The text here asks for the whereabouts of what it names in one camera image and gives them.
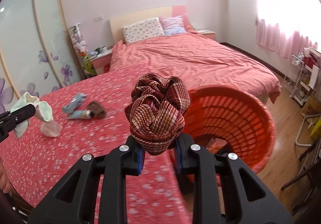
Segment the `person's left hand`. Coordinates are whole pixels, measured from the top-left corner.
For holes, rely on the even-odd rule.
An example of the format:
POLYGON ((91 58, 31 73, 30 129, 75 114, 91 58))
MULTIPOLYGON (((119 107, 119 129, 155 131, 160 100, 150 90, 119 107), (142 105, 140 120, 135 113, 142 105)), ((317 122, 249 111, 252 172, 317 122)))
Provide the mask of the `person's left hand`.
POLYGON ((0 189, 4 193, 9 193, 11 190, 11 184, 7 175, 7 171, 4 167, 2 158, 0 158, 0 189))

